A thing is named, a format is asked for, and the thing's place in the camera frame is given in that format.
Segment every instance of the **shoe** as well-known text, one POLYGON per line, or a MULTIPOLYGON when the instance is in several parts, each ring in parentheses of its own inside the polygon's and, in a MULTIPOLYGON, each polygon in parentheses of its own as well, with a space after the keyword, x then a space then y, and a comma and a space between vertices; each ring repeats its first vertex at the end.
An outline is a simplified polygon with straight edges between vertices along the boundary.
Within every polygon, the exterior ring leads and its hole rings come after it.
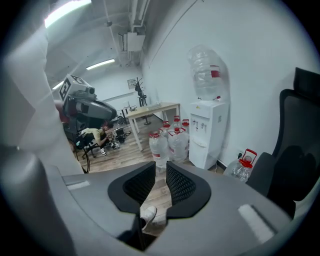
POLYGON ((102 154, 103 156, 105 156, 105 155, 107 154, 107 152, 105 151, 104 148, 101 148, 100 151, 101 151, 101 154, 102 154))
POLYGON ((157 208, 154 206, 150 206, 149 208, 145 209, 141 212, 140 218, 145 220, 145 226, 142 228, 142 230, 145 230, 148 226, 148 223, 151 222, 157 214, 157 208))

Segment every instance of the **wall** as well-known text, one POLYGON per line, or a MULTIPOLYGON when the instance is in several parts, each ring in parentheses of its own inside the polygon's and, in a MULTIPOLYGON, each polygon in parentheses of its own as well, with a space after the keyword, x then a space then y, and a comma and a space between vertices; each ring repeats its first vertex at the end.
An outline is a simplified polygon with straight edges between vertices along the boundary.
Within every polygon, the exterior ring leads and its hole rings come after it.
POLYGON ((272 153, 279 132, 279 94, 292 88, 295 67, 320 72, 318 54, 303 27, 277 1, 205 0, 173 5, 164 27, 141 57, 149 103, 179 102, 183 118, 197 100, 188 51, 211 47, 221 57, 230 115, 219 159, 239 150, 272 153))
POLYGON ((103 74, 93 75, 90 74, 90 71, 83 76, 83 79, 95 88, 95 94, 100 101, 107 102, 116 110, 128 106, 124 103, 128 101, 130 106, 139 105, 137 92, 128 87, 128 80, 142 78, 139 67, 111 68, 103 74))

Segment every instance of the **wall picture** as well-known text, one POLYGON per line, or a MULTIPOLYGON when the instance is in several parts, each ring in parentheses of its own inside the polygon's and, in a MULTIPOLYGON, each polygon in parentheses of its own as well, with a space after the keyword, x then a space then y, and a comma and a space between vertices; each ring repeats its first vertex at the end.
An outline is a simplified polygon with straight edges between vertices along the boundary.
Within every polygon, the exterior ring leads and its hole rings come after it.
POLYGON ((130 79, 128 80, 128 86, 129 86, 129 89, 134 89, 136 87, 136 80, 135 79, 130 79))

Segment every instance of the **ceiling pipe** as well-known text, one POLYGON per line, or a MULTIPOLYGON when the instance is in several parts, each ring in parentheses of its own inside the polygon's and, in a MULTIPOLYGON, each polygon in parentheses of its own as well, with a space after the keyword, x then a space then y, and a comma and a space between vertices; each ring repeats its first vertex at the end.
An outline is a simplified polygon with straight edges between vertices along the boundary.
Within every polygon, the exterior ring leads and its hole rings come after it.
POLYGON ((144 12, 143 12, 143 18, 142 18, 141 24, 140 25, 134 25, 133 28, 132 28, 132 31, 134 31, 135 28, 141 28, 144 25, 144 20, 145 20, 145 17, 146 17, 146 13, 147 13, 147 9, 148 9, 149 3, 150 3, 150 0, 147 0, 147 3, 145 5, 145 9, 144 9, 144 12))
MULTIPOLYGON (((110 21, 110 20, 109 20, 109 15, 108 15, 108 10, 107 10, 106 1, 104 1, 104 0, 103 0, 103 5, 104 5, 104 11, 105 11, 106 19, 107 19, 107 21, 110 21)), ((109 26, 109 29, 110 29, 110 33, 111 33, 111 37, 112 37, 112 40, 113 40, 113 44, 114 44, 114 48, 115 48, 117 57, 118 57, 118 59, 119 59, 119 62, 120 62, 120 64, 121 64, 121 66, 123 67, 122 62, 121 62, 121 58, 120 58, 120 54, 119 54, 119 51, 118 51, 118 47, 117 47, 117 44, 116 44, 116 40, 115 40, 115 37, 114 37, 114 33, 112 32, 112 26, 109 26)))
POLYGON ((138 0, 133 0, 131 19, 130 19, 131 32, 134 31, 134 23, 135 23, 135 19, 136 19, 136 15, 137 15, 137 7, 138 7, 138 0))
POLYGON ((143 15, 145 13, 145 8, 146 8, 147 1, 148 0, 143 0, 143 2, 141 4, 140 11, 139 11, 139 18, 138 18, 139 21, 141 21, 142 18, 143 18, 143 15))

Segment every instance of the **fluorescent tube light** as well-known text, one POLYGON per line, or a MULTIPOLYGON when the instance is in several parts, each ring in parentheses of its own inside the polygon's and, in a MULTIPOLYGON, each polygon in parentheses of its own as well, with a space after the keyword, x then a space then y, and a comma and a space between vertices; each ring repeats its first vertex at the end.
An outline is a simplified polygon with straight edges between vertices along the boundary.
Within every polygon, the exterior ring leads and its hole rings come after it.
POLYGON ((64 81, 58 83, 55 87, 52 88, 52 90, 57 89, 59 86, 61 86, 64 83, 64 81))
POLYGON ((109 59, 109 60, 100 62, 100 63, 98 63, 98 64, 95 64, 95 65, 92 65, 92 66, 88 66, 86 69, 87 69, 87 70, 92 70, 92 69, 94 69, 94 68, 96 68, 96 67, 102 66, 102 65, 104 65, 104 64, 112 63, 112 62, 115 62, 115 60, 114 60, 114 59, 109 59))
POLYGON ((62 5, 61 7, 49 14, 49 16, 44 20, 45 27, 48 28, 52 23, 56 22, 63 16, 67 15, 75 9, 78 9, 88 4, 91 4, 91 0, 73 0, 67 2, 66 4, 62 5))

